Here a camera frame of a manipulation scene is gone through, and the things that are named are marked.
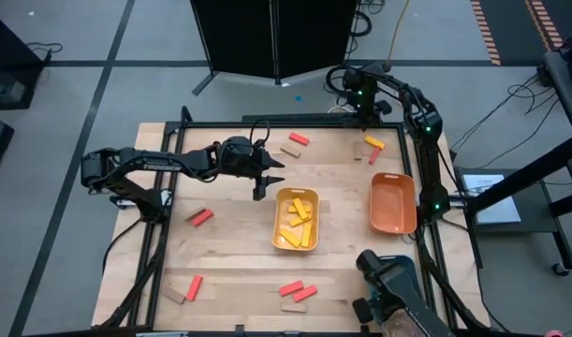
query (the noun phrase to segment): wooden block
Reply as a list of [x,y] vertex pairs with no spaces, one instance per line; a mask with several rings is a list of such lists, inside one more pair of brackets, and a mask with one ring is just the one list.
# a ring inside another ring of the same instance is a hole
[[293,147],[287,145],[287,144],[282,144],[282,146],[279,148],[281,151],[285,152],[286,154],[289,154],[295,158],[298,158],[299,156],[301,156],[301,152],[294,149]]
[[296,207],[296,211],[298,215],[301,217],[302,220],[308,217],[308,213],[304,210],[304,206],[302,206],[302,201],[299,198],[294,199],[294,207]]
[[302,220],[299,217],[297,217],[296,219],[292,219],[289,221],[289,225],[292,227],[296,227],[297,225],[301,225],[304,224],[305,222],[311,220],[311,217],[307,217],[306,219]]
[[313,296],[314,294],[316,294],[316,286],[309,286],[303,291],[299,291],[296,294],[294,294],[294,301],[298,303],[299,301],[304,300],[307,297]]
[[173,289],[170,286],[163,286],[163,290],[161,291],[161,293],[163,294],[163,296],[165,296],[166,298],[173,300],[174,302],[178,303],[178,304],[183,304],[183,300],[185,300],[185,295],[182,294],[181,292]]
[[292,234],[287,229],[280,229],[279,234],[284,237],[288,242],[290,242],[294,247],[301,245],[300,239],[298,239],[294,234]]
[[282,303],[282,311],[287,313],[306,314],[306,304]]
[[308,140],[307,138],[295,133],[289,134],[289,138],[304,146],[308,145],[308,143],[310,142],[310,140]]
[[194,219],[190,220],[190,223],[192,223],[192,225],[194,225],[194,227],[198,227],[203,222],[209,220],[209,218],[212,216],[213,216],[213,211],[205,210],[204,212],[197,215]]
[[361,160],[362,159],[362,143],[359,141],[355,141],[352,144],[352,148],[354,151],[354,160]]
[[306,223],[304,224],[304,232],[302,233],[302,247],[308,247],[311,242],[311,229],[313,228],[313,224]]
[[[304,210],[307,211],[307,212],[311,212],[311,206],[304,206]],[[287,212],[298,212],[298,211],[296,211],[296,207],[294,207],[294,206],[292,205],[292,206],[289,206],[289,207],[287,208]]]
[[383,150],[383,148],[386,147],[386,144],[385,144],[383,141],[381,141],[381,140],[379,140],[379,139],[374,139],[374,138],[371,137],[371,136],[366,136],[366,137],[364,138],[364,141],[368,142],[368,143],[371,144],[372,146],[377,147],[377,148],[379,148],[379,149],[381,149],[381,150]]
[[188,295],[185,297],[187,300],[194,301],[196,299],[196,294],[198,294],[198,289],[200,288],[201,283],[202,276],[194,276],[194,280],[192,280],[192,284],[190,284],[190,289],[188,290]]
[[303,289],[304,289],[304,285],[302,284],[302,281],[296,281],[293,284],[280,287],[279,288],[279,295],[281,295],[283,297],[285,295],[289,295],[293,292],[296,292],[298,290],[303,290]]
[[195,216],[199,215],[200,213],[204,212],[204,210],[206,210],[205,207],[200,206],[198,208],[196,208],[195,210],[193,210],[192,212],[188,212],[185,215],[185,221],[190,221],[192,220]]
[[373,154],[371,154],[371,159],[369,159],[369,165],[374,164],[375,159],[377,159],[377,156],[379,155],[380,152],[381,152],[381,149],[375,148],[375,150],[373,151]]

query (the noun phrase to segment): yellow rectangular block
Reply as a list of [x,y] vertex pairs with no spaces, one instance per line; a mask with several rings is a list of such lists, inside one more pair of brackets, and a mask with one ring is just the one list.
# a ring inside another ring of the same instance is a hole
[[379,139],[374,139],[371,136],[366,136],[364,138],[364,141],[368,142],[369,144],[371,144],[374,147],[378,147],[381,150],[383,150],[383,148],[386,147],[386,144],[383,141],[381,141]]
[[294,247],[298,248],[298,246],[301,245],[301,241],[289,230],[280,229],[279,234],[283,236],[284,239],[286,239],[288,242],[290,242]]
[[304,207],[302,206],[302,201],[299,198],[294,199],[294,207],[296,207],[296,211],[298,212],[298,215],[301,217],[302,220],[308,217],[308,213],[304,210]]
[[306,223],[304,224],[304,232],[302,233],[302,247],[308,247],[309,243],[311,242],[311,229],[313,224]]
[[[311,212],[311,206],[304,206],[304,210],[307,212]],[[290,206],[287,208],[287,212],[298,212],[298,211],[296,211],[296,207]]]
[[307,217],[306,219],[300,219],[299,217],[297,217],[296,219],[292,219],[289,221],[289,225],[292,227],[296,227],[297,225],[301,225],[304,224],[305,222],[311,220],[311,217]]

